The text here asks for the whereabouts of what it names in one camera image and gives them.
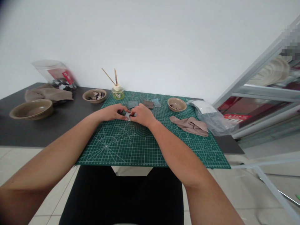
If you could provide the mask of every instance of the hand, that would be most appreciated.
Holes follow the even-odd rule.
[[[142,124],[148,128],[152,123],[157,121],[150,109],[148,109],[142,103],[131,110],[130,120]]]
[[[116,105],[111,105],[103,109],[100,109],[92,113],[92,115],[95,116],[96,120],[98,120],[99,122],[109,121],[114,119],[128,120],[128,118],[119,114],[122,113],[123,110],[130,113],[130,111],[126,108],[126,106],[123,106],[122,104],[116,104]]]

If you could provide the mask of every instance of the white wall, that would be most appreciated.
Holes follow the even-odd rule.
[[[300,14],[299,0],[19,0],[1,11],[0,98],[44,82],[56,59],[78,85],[213,103]]]

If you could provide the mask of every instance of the person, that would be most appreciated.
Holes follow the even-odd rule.
[[[0,187],[1,223],[28,224],[97,126],[127,120],[121,111],[130,112],[116,104],[90,114],[6,181]],[[183,224],[182,184],[192,224],[244,224],[195,153],[148,108],[139,104],[130,118],[152,132],[169,168],[153,168],[146,177],[120,177],[111,167],[80,166],[60,224]]]

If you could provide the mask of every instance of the tile floor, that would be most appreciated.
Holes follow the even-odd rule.
[[[41,149],[32,148],[0,148],[0,185],[40,151]],[[227,155],[226,157],[231,165],[239,164],[240,162],[251,162],[244,156]],[[300,164],[293,163],[287,166],[266,166],[262,168],[266,173],[299,175]],[[78,169],[79,166],[72,168],[55,186],[31,220],[30,225],[58,224]],[[151,170],[150,167],[113,167],[113,169],[119,176],[143,176],[147,175]],[[253,176],[252,171],[223,169],[209,169],[209,171],[246,225],[294,224],[268,188]],[[295,194],[300,194],[299,179],[281,177],[270,177],[270,179],[272,179],[277,188],[286,192],[289,196],[294,198]],[[185,224],[191,224],[184,187],[183,200],[184,222]]]

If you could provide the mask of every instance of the ceramic bowl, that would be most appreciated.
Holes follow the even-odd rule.
[[[169,109],[173,112],[181,112],[187,108],[186,103],[179,98],[169,98],[168,99]]]
[[[91,98],[91,97],[94,97],[94,94],[93,94],[94,91],[96,91],[96,92],[102,92],[102,93],[104,93],[105,95],[104,95],[102,98],[100,98],[100,99],[96,99],[96,100],[87,100],[88,97],[90,97],[90,98]],[[103,89],[92,89],[92,90],[88,90],[88,91],[86,91],[85,93],[83,93],[83,95],[82,95],[82,98],[83,98],[84,100],[86,100],[86,101],[88,101],[88,102],[90,102],[90,103],[92,103],[92,104],[101,103],[101,102],[103,102],[103,101],[106,99],[106,97],[107,97],[107,93],[106,93],[106,91],[103,90]]]
[[[9,116],[13,119],[39,120],[53,113],[53,104],[49,99],[25,102],[13,108]]]

